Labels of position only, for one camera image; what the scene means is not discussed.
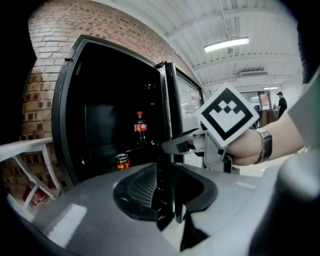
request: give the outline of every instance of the coca-cola bottle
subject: coca-cola bottle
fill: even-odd
[[[138,119],[135,121],[134,124],[134,131],[136,133],[137,137],[137,144],[142,146],[147,144],[146,140],[146,130],[147,130],[147,124],[146,121],[143,120],[143,113],[141,111],[138,111],[136,113]]]

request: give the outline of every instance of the soda can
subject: soda can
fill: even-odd
[[[117,171],[121,171],[123,169],[127,169],[129,167],[131,167],[131,162],[129,159],[128,154],[118,154],[115,157],[115,169]]]

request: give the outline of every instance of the black refrigerator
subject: black refrigerator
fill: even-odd
[[[171,163],[188,160],[164,154],[160,144],[196,128],[202,104],[200,87],[173,63],[150,63],[122,46],[80,35],[52,102],[53,143],[67,187],[115,172],[118,154],[128,154],[132,166],[156,163],[153,207],[159,228],[165,227],[174,214]],[[137,142],[137,112],[147,123],[146,145]]]

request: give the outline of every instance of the watch strap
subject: watch strap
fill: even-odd
[[[272,136],[265,128],[258,128],[256,131],[261,137],[261,153],[257,164],[269,160],[272,154]]]

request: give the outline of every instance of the white ceiling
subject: white ceiling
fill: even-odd
[[[241,92],[301,83],[297,22],[277,0],[96,0],[145,23],[188,63],[211,94],[225,81]],[[232,37],[246,45],[206,53]],[[268,75],[239,78],[240,72]]]

